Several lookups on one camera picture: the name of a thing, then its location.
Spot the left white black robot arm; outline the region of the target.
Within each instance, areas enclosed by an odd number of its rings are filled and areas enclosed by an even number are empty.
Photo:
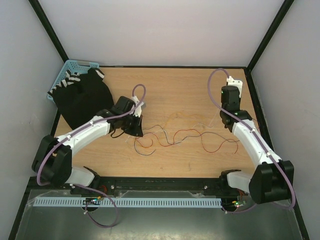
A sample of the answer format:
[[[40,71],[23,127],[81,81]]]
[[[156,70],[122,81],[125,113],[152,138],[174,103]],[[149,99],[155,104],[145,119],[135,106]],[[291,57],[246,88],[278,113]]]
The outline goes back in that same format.
[[[73,165],[73,157],[91,142],[117,129],[133,137],[143,136],[144,104],[137,96],[121,96],[110,110],[99,111],[78,128],[58,137],[46,135],[40,142],[31,166],[36,173],[37,184],[55,187],[82,185],[87,193],[96,193],[100,188],[100,181],[95,178],[97,174],[87,167]]]

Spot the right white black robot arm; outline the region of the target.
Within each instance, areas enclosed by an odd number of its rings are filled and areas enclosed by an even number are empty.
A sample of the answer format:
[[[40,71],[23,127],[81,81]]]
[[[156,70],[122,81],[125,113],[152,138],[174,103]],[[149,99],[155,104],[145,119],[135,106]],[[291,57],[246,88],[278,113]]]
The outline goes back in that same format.
[[[241,170],[225,171],[225,178],[218,183],[219,190],[229,195],[239,189],[250,194],[256,204],[291,200],[290,207],[293,208],[296,204],[293,164],[282,160],[268,146],[250,114],[240,109],[240,103],[238,87],[226,85],[221,88],[222,123],[244,146],[255,170],[252,175]]]

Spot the white zip tie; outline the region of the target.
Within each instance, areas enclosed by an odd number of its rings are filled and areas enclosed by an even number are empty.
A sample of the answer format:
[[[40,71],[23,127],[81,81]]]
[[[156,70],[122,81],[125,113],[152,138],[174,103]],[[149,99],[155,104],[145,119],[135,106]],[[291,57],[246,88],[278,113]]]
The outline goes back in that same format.
[[[217,118],[217,115],[219,114],[219,112],[220,112],[220,110],[217,109],[217,110],[215,111],[214,115],[213,115],[213,118],[210,120],[209,125],[208,125],[208,127],[209,127],[210,129],[215,126],[216,121],[217,121],[216,118]]]

